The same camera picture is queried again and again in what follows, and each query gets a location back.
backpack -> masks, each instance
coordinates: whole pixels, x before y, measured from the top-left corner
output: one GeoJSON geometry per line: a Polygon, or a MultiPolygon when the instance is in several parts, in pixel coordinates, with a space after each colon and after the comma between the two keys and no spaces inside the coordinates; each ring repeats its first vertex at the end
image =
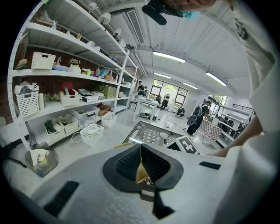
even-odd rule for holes
{"type": "Polygon", "coordinates": [[[196,117],[200,117],[202,115],[202,108],[203,107],[207,107],[206,104],[202,104],[198,107],[196,107],[192,113],[193,116],[196,116],[196,117]]]}

ceiling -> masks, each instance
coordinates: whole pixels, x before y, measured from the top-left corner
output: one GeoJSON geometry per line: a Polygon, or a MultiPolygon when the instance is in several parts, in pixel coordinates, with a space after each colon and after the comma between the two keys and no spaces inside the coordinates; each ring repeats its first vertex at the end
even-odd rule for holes
{"type": "Polygon", "coordinates": [[[84,4],[96,2],[102,12],[113,14],[127,8],[136,10],[144,43],[137,42],[137,52],[132,53],[138,55],[148,75],[157,72],[178,77],[196,86],[203,94],[249,97],[246,54],[236,35],[233,13],[225,1],[217,1],[206,12],[201,12],[200,19],[195,21],[164,15],[165,26],[158,25],[141,11],[145,0],[78,1],[84,4]],[[158,57],[152,54],[153,51],[184,58],[186,62],[158,57]],[[228,85],[220,85],[207,76],[206,71],[211,71],[228,85]]]}

blue face mask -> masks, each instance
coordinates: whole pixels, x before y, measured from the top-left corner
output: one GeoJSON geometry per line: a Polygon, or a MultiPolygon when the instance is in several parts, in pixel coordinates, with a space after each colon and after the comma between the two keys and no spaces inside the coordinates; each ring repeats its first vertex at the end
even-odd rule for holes
{"type": "Polygon", "coordinates": [[[200,12],[181,12],[181,16],[187,16],[187,20],[198,20],[200,18],[200,12]]]}

ceiling light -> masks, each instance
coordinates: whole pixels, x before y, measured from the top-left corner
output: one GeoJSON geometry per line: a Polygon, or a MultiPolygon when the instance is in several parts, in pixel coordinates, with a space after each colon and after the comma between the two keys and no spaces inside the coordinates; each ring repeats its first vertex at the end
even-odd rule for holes
{"type": "Polygon", "coordinates": [[[159,52],[155,52],[155,51],[153,51],[153,54],[157,55],[157,56],[160,56],[160,57],[169,58],[169,59],[172,59],[172,60],[175,60],[175,61],[179,61],[179,62],[182,62],[182,63],[186,62],[186,60],[184,60],[184,59],[177,58],[177,57],[174,57],[174,56],[171,56],[171,55],[168,55],[168,54],[163,54],[163,53],[159,53],[159,52]]]}
{"type": "Polygon", "coordinates": [[[223,86],[227,86],[221,79],[217,78],[216,76],[214,76],[212,73],[210,72],[206,72],[206,75],[210,76],[212,79],[216,80],[218,83],[220,83],[223,86]]]}
{"type": "Polygon", "coordinates": [[[198,89],[198,88],[196,88],[196,87],[194,87],[194,86],[192,86],[192,85],[190,85],[190,84],[187,84],[187,83],[185,83],[185,82],[183,82],[183,84],[186,85],[186,86],[190,86],[191,88],[198,89]]]}
{"type": "Polygon", "coordinates": [[[161,77],[164,77],[164,78],[167,78],[167,79],[171,79],[171,77],[169,76],[166,76],[166,75],[162,75],[162,74],[159,74],[159,73],[154,73],[155,75],[158,75],[158,76],[161,76],[161,77]]]}

bottle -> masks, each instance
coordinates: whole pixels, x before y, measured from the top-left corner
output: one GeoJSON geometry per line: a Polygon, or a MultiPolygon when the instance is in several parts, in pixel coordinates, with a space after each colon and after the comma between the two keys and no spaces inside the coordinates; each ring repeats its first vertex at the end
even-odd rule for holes
{"type": "Polygon", "coordinates": [[[82,38],[83,32],[84,32],[84,30],[81,30],[80,33],[78,34],[78,36],[77,36],[78,40],[80,40],[82,38]]]}

